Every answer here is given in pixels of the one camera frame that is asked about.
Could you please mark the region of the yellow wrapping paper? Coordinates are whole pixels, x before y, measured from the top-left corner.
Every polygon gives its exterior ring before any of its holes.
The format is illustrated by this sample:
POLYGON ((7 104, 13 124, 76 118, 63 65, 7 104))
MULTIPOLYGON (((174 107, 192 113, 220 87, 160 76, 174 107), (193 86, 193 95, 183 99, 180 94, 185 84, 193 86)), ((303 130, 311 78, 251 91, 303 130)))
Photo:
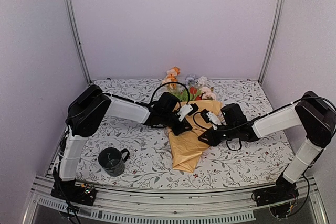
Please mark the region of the yellow wrapping paper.
POLYGON ((209 145, 198 140, 206 129, 211 128, 200 114, 186 116, 188 123, 192 126, 190 131, 174 135, 172 129, 167 130, 172 156, 172 168, 183 172, 193 173, 200 161, 202 153, 209 148, 209 145))

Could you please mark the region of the pink rose fake stem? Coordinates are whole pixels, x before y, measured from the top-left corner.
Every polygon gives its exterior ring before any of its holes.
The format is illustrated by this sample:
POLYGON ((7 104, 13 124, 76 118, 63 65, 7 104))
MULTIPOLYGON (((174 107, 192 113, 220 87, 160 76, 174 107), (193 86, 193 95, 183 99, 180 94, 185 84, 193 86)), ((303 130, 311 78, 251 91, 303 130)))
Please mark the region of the pink rose fake stem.
POLYGON ((208 78, 201 76, 197 80, 197 84, 200 90, 200 99, 201 100, 217 100, 217 96, 214 93, 214 88, 208 85, 208 78))

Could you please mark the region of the orange wrapping paper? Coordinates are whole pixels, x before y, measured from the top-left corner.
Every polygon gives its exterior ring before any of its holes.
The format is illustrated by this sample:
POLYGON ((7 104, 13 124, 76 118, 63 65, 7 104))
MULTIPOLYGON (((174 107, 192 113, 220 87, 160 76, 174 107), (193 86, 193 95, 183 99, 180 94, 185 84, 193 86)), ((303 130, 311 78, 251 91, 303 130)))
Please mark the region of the orange wrapping paper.
POLYGON ((190 100, 191 101, 198 101, 201 100, 201 95, 202 95, 202 91, 198 88, 196 88, 195 86, 191 86, 189 88, 189 92, 190 92, 190 100))

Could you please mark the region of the blue fake flower stem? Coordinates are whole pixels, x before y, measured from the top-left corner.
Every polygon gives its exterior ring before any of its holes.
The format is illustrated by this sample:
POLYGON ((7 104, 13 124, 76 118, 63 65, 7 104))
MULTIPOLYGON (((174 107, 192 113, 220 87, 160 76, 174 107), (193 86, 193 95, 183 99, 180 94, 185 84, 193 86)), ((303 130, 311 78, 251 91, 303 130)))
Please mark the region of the blue fake flower stem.
POLYGON ((185 77, 185 84, 187 86, 194 86, 196 84, 197 75, 189 74, 185 77))

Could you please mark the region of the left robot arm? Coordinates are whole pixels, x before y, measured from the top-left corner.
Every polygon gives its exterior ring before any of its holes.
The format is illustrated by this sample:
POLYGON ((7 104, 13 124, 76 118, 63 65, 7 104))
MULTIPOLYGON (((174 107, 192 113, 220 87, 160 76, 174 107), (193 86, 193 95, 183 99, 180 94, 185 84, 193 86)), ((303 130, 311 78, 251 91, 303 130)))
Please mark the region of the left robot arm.
POLYGON ((95 84, 89 86, 68 108, 66 129, 53 171, 54 179, 61 181, 58 192, 67 200, 77 197, 78 188, 71 182, 75 180, 82 149, 106 116, 151 128, 169 127, 175 135, 179 135, 192 129, 186 118, 197 110, 196 104, 182 104, 169 92, 164 92, 156 101, 151 99, 145 103, 105 93, 95 84))

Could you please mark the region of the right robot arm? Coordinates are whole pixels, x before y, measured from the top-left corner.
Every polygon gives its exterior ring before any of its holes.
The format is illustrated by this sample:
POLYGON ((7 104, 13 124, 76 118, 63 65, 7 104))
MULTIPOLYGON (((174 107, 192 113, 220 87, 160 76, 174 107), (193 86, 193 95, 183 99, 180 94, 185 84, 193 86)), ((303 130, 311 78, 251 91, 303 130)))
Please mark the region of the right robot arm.
POLYGON ((222 107, 221 114, 224 122, 210 111, 201 112, 201 117, 211 126, 198 137, 199 141, 209 146, 233 139, 256 142, 278 132, 294 138, 289 143, 296 153, 271 190, 276 201, 291 194, 291 185, 315 164, 335 136, 335 104, 312 91, 250 120, 237 103, 222 107))

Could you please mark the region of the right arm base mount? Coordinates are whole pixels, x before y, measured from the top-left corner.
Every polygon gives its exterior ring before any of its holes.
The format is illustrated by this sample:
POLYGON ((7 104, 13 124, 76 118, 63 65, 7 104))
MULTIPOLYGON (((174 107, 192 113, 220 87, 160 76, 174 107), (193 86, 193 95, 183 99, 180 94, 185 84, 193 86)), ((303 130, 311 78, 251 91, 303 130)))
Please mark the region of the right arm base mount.
POLYGON ((280 203, 285 200, 293 200, 293 202, 283 205, 269 207, 271 215, 276 219, 288 219, 299 213, 308 201, 310 183, 305 174, 303 174, 303 178, 307 182, 308 188, 304 201, 299 208, 297 208, 299 192, 296 183, 291 184, 282 176, 277 179, 274 186, 254 190, 251 194, 251 200, 254 201, 258 207, 280 203))

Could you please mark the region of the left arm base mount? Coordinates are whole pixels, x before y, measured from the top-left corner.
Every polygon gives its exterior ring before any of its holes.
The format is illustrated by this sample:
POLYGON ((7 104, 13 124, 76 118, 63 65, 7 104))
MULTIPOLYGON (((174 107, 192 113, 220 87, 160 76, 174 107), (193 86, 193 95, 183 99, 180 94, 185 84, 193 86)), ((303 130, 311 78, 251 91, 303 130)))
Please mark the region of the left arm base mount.
POLYGON ((54 187, 50 195, 70 203, 93 206, 97 191, 94 186, 84 183, 76 185, 76 180, 63 181, 57 173, 53 173, 54 187))

